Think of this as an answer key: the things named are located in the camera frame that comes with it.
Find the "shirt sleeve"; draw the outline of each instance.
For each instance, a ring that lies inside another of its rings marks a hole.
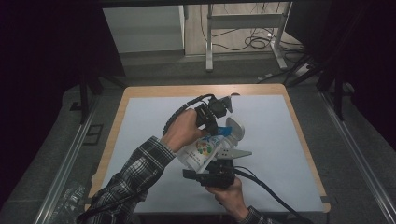
[[[265,217],[262,213],[257,211],[253,206],[248,208],[248,215],[239,224],[280,224],[271,218]]]
[[[146,200],[149,188],[157,182],[174,157],[175,154],[166,145],[152,136],[133,152],[121,171],[111,177],[107,186],[92,197],[91,207],[86,213],[99,207],[122,203],[89,217],[83,223],[130,223],[137,203]]]

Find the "power cord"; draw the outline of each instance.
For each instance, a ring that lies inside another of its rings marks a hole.
[[[235,169],[235,168],[246,169],[251,173],[251,175],[247,174],[245,172],[242,172],[238,169]],[[293,219],[298,219],[298,220],[302,221],[304,224],[314,224],[313,221],[311,221],[310,219],[308,219],[306,217],[303,217],[298,212],[296,212],[294,209],[292,209],[288,204],[283,202],[282,199],[280,199],[264,182],[260,181],[260,179],[257,178],[257,176],[255,176],[248,168],[242,167],[242,166],[235,166],[233,168],[233,171],[235,172],[236,175],[241,175],[247,179],[250,179],[250,180],[254,181],[256,184],[260,185],[262,188],[264,188],[277,202],[279,202],[282,206],[284,206],[286,209],[288,209],[288,211],[290,211],[293,215],[296,216],[296,218],[293,218]],[[326,223],[329,223],[329,220],[330,220],[329,213],[326,214],[326,218],[327,218]]]

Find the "white board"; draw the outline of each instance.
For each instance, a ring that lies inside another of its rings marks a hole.
[[[152,135],[161,138],[166,121],[191,99],[131,98],[102,188],[137,147]],[[294,210],[322,212],[318,188],[283,96],[235,96],[232,102],[233,116],[245,126],[245,137],[237,149],[253,153],[234,160],[234,165],[247,167]],[[224,126],[225,119],[218,119],[218,125]],[[148,191],[146,201],[137,205],[135,212],[224,213],[224,208],[204,187],[182,177],[182,169],[186,167],[174,159]],[[253,205],[262,212],[287,212],[265,189],[244,177],[240,179],[247,206]]]

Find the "wall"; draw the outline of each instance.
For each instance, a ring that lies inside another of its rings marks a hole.
[[[184,49],[182,6],[104,8],[119,53]]]

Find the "table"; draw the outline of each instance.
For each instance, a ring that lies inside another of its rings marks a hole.
[[[96,175],[94,176],[92,188],[89,193],[91,198],[93,194],[98,191],[104,181],[107,168],[110,163],[111,156],[113,154],[114,147],[116,145],[117,138],[120,133],[120,127],[125,116],[125,111],[131,97],[143,98],[143,97],[175,97],[175,96],[190,96],[196,97],[206,93],[213,93],[215,95],[229,95],[233,92],[238,92],[241,95],[282,95],[286,106],[290,112],[290,117],[294,124],[298,139],[300,140],[301,146],[304,150],[304,156],[309,164],[309,169],[312,176],[315,179],[316,186],[318,187],[318,193],[321,198],[327,197],[326,192],[320,181],[318,171],[315,163],[310,154],[307,143],[304,140],[304,135],[294,113],[293,107],[290,102],[290,98],[286,92],[286,89],[281,84],[261,84],[261,85],[205,85],[205,86],[156,86],[156,87],[130,87],[127,88],[120,101],[120,106],[115,117],[110,135],[107,139],[106,147],[102,159],[100,161]],[[330,204],[323,203],[323,212],[330,211]]]

